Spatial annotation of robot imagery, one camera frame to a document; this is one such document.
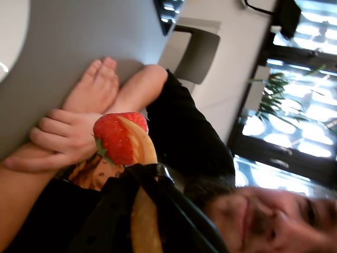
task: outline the gray table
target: gray table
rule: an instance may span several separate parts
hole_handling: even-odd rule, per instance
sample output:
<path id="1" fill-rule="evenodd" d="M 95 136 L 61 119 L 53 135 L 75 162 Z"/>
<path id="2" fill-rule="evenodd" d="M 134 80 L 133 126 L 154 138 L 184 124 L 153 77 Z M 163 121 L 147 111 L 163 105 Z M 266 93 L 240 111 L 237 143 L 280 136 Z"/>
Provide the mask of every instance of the gray table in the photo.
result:
<path id="1" fill-rule="evenodd" d="M 24 48 L 0 83 L 0 159 L 61 106 L 93 59 L 116 59 L 123 82 L 157 63 L 166 42 L 153 0 L 32 0 Z"/>

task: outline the strawberry leaf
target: strawberry leaf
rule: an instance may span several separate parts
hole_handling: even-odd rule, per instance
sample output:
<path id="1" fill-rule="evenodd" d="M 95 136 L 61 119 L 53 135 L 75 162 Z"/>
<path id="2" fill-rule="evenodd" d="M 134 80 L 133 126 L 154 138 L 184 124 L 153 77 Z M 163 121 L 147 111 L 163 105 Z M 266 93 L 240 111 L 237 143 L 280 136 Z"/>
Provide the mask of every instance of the strawberry leaf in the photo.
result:
<path id="1" fill-rule="evenodd" d="M 94 138 L 95 138 L 95 142 L 96 142 L 96 147 L 97 147 L 97 149 L 98 149 L 97 154 L 100 155 L 102 158 L 104 158 L 104 159 L 105 159 L 106 161 L 108 161 L 109 163 L 115 164 L 109 157 L 107 157 L 107 156 L 105 155 L 106 152 L 107 152 L 107 150 L 104 149 L 104 148 L 102 147 L 101 138 L 96 139 L 95 136 L 94 136 Z"/>

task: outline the chair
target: chair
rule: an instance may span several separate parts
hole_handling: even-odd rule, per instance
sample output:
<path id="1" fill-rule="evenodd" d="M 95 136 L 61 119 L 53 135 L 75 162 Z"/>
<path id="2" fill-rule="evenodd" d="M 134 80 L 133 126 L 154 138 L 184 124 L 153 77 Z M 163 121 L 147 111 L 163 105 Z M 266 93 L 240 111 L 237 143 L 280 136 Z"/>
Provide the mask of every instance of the chair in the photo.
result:
<path id="1" fill-rule="evenodd" d="M 201 84 L 211 68 L 220 37 L 201 29 L 181 25 L 177 25 L 174 30 L 191 33 L 187 49 L 174 75 L 178 79 Z"/>

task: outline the knee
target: knee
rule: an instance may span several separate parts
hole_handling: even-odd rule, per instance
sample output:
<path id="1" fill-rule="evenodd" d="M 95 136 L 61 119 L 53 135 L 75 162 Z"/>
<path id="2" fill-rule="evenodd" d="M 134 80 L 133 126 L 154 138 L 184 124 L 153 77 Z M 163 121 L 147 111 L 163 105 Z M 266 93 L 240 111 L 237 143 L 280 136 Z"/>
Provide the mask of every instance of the knee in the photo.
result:
<path id="1" fill-rule="evenodd" d="M 145 70 L 153 78 L 155 83 L 162 89 L 168 76 L 166 69 L 159 65 L 146 65 Z"/>

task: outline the cable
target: cable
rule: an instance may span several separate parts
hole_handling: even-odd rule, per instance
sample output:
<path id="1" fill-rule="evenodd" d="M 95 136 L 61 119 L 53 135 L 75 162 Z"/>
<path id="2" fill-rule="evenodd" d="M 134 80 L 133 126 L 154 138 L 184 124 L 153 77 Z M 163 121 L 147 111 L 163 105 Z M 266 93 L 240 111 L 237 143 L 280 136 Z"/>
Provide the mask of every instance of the cable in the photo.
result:
<path id="1" fill-rule="evenodd" d="M 252 5 L 250 5 L 250 4 L 248 3 L 248 0 L 244 0 L 244 2 L 245 2 L 245 4 L 246 4 L 248 7 L 254 9 L 254 10 L 257 11 L 257 12 L 262 12 L 262 13 L 264 13 L 264 14 L 268 14 L 268 15 L 272 15 L 272 16 L 274 15 L 273 12 L 266 11 L 265 9 L 256 8 L 256 7 L 252 6 Z"/>

